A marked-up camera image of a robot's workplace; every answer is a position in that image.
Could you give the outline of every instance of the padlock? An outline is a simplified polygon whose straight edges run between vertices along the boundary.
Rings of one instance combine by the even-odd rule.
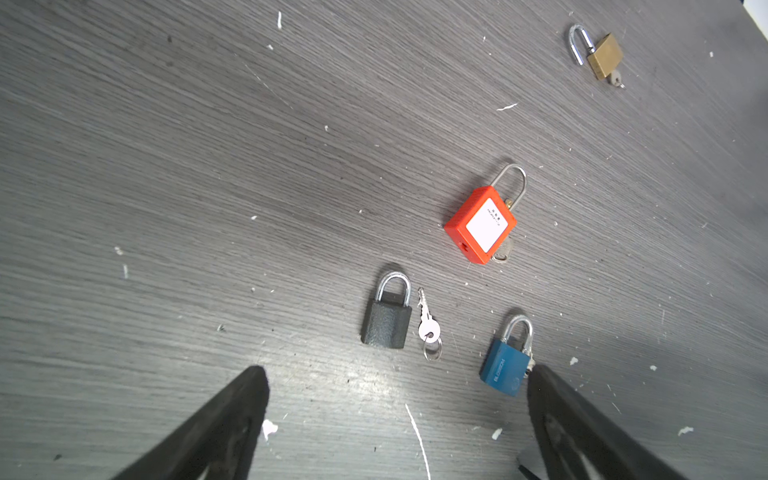
[[[614,37],[614,34],[609,33],[608,35],[605,35],[597,45],[594,45],[583,26],[579,24],[571,26],[571,29],[568,31],[568,41],[571,43],[571,51],[579,65],[583,65],[584,60],[581,59],[581,54],[576,48],[575,37],[577,31],[581,34],[581,39],[584,40],[584,43],[587,45],[587,61],[589,62],[589,66],[592,67],[594,76],[597,77],[598,80],[603,80],[610,75],[611,72],[616,70],[621,59],[624,58],[624,53],[621,52],[616,37]],[[621,82],[611,83],[615,84],[617,87],[624,87],[624,84]]]
[[[505,203],[495,185],[510,168],[520,170],[523,175],[523,189],[514,201]],[[525,193],[527,182],[525,170],[520,165],[507,165],[490,185],[476,188],[456,215],[445,224],[445,232],[470,262],[482,265],[488,263],[510,230],[518,224],[512,215],[512,209]]]
[[[382,301],[384,287],[395,278],[399,278],[406,285],[402,305]],[[376,297],[373,299],[366,321],[362,325],[363,343],[374,346],[383,346],[388,349],[401,349],[406,344],[408,325],[411,322],[411,281],[403,272],[389,272],[379,282]]]
[[[516,350],[507,345],[509,336],[515,325],[523,322],[528,327],[527,337],[523,344],[523,350]],[[525,315],[518,314],[512,317],[507,324],[501,339],[496,339],[491,347],[491,352],[485,360],[480,372],[483,382],[489,384],[499,392],[515,396],[520,389],[523,378],[527,376],[528,367],[532,365],[533,325]]]

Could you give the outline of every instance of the key ring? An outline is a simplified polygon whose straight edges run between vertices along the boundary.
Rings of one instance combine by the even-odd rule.
[[[440,360],[440,357],[442,356],[442,340],[440,337],[437,337],[437,352],[436,353],[427,353],[427,341],[424,340],[424,346],[422,347],[422,351],[424,352],[424,358],[427,359],[429,362],[434,362],[435,360]]]

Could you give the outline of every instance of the key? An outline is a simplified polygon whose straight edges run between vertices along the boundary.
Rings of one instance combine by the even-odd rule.
[[[419,325],[419,338],[427,343],[437,342],[440,338],[440,325],[432,318],[427,306],[427,296],[424,289],[419,289],[419,305],[422,307],[422,322]]]

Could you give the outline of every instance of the wood grain surface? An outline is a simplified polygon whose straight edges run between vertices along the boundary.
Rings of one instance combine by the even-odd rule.
[[[109,478],[250,364],[254,478],[427,478],[406,404],[435,480],[507,478],[525,392],[478,372],[516,307],[685,475],[766,478],[768,42],[738,2],[6,0],[0,58],[0,478]],[[507,159],[512,260],[470,264],[442,225]],[[393,264],[439,362],[418,308],[404,350],[360,342]]]

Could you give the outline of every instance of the metal shackle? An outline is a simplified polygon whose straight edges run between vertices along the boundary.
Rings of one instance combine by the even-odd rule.
[[[491,187],[495,188],[496,182],[498,182],[499,179],[502,178],[502,175],[507,173],[507,170],[509,170],[510,168],[516,168],[520,170],[521,174],[523,174],[523,189],[520,190],[520,194],[517,196],[517,198],[515,198],[515,201],[513,201],[511,205],[508,205],[509,210],[512,210],[513,208],[515,208],[518,202],[520,202],[520,199],[523,198],[523,195],[525,194],[525,188],[528,186],[528,175],[525,174],[525,170],[523,170],[523,167],[521,167],[518,164],[508,164],[506,167],[502,168],[502,171],[498,172],[498,175],[496,175],[496,178],[494,178],[493,181],[491,182]]]
[[[406,285],[406,294],[402,299],[402,305],[408,306],[408,302],[411,300],[411,280],[408,280],[408,277],[403,272],[389,272],[382,278],[382,280],[379,282],[379,288],[376,291],[376,301],[382,301],[382,295],[384,295],[384,287],[386,286],[387,282],[393,278],[399,278]]]
[[[578,64],[583,65],[584,60],[581,59],[581,54],[578,52],[578,48],[576,48],[576,31],[581,33],[581,39],[584,40],[584,44],[587,45],[587,56],[594,53],[594,43],[592,43],[592,39],[589,38],[589,34],[584,30],[584,27],[578,23],[571,26],[571,29],[568,30],[568,43],[571,44],[571,51]]]
[[[509,336],[512,334],[512,330],[515,328],[515,325],[520,322],[523,322],[526,328],[528,328],[528,336],[525,338],[522,352],[527,356],[531,356],[531,348],[533,347],[533,324],[531,323],[531,320],[522,313],[513,316],[512,320],[509,321],[507,328],[505,328],[502,333],[502,343],[507,343],[509,341]]]

